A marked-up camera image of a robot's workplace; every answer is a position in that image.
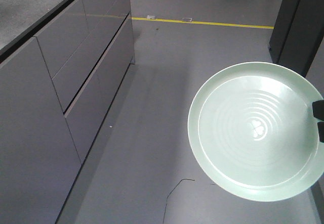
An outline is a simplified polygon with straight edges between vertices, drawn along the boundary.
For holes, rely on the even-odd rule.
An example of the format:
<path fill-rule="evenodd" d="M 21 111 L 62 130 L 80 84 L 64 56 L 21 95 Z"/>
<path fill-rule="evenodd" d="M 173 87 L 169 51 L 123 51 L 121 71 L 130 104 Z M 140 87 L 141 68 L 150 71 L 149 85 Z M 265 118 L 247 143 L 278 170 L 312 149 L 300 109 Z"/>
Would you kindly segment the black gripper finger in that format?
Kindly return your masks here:
<path fill-rule="evenodd" d="M 324 122 L 317 123 L 319 141 L 324 142 Z"/>
<path fill-rule="evenodd" d="M 312 103 L 313 116 L 318 120 L 324 120 L 324 100 Z"/>

